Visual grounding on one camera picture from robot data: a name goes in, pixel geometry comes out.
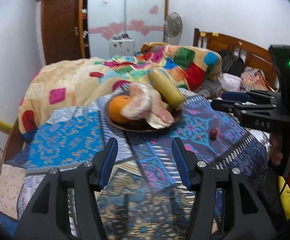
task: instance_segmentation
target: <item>black bag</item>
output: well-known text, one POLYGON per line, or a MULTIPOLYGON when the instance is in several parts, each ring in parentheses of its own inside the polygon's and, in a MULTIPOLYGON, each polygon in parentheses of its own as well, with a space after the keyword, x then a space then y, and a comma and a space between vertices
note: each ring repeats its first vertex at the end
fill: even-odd
POLYGON ((222 57, 222 72, 240 77, 244 70, 244 61, 225 49, 218 54, 222 57))

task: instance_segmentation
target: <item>fan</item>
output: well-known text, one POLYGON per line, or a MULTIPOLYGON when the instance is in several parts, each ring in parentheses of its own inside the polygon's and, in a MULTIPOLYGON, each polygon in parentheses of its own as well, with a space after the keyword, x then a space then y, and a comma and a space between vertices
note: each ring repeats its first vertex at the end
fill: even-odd
POLYGON ((175 38, 182 32, 183 22, 178 13, 168 15, 165 22, 165 33, 169 38, 175 38))

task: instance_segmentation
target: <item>silver bolt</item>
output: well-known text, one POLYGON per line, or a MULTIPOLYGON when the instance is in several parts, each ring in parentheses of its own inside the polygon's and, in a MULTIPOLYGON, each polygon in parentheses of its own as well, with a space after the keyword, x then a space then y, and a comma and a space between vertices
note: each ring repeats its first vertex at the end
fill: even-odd
POLYGON ((197 166, 201 167, 201 168, 206 167, 206 162, 199 161, 199 162, 197 162, 197 166))
POLYGON ((50 170, 49 170, 49 173, 50 174, 56 174, 58 172, 58 169, 57 168, 51 168, 50 170))
POLYGON ((85 167, 90 167, 91 165, 93 165, 93 162, 92 161, 85 161, 84 162, 84 166, 85 167))
POLYGON ((233 168, 233 169, 232 169, 232 172, 233 172, 234 174, 240 174, 240 173, 241 173, 241 171, 240 171, 238 168, 233 168))

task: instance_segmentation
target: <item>hand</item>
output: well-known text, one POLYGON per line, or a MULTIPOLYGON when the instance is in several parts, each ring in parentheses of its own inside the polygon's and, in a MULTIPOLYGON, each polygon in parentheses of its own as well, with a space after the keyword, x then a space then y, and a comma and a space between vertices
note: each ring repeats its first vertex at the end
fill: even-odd
POLYGON ((283 137, 281 135, 270 134, 269 136, 269 143, 271 144, 270 159, 275 166, 280 165, 283 158, 281 153, 282 141, 283 137))

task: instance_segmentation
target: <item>wooden headboard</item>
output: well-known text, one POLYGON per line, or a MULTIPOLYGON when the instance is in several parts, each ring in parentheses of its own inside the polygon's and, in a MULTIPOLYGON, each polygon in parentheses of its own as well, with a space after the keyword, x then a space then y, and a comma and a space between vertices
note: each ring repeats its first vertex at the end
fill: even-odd
POLYGON ((226 49, 233 53, 234 49, 238 48, 238 54, 241 56, 243 50, 246 55, 245 66, 261 69, 265 74, 267 84, 274 90, 276 89, 277 74, 272 66, 268 50, 238 38, 218 33, 205 33, 199 29, 195 29, 193 46, 198 47, 200 37, 207 39, 206 48, 212 51, 226 49))

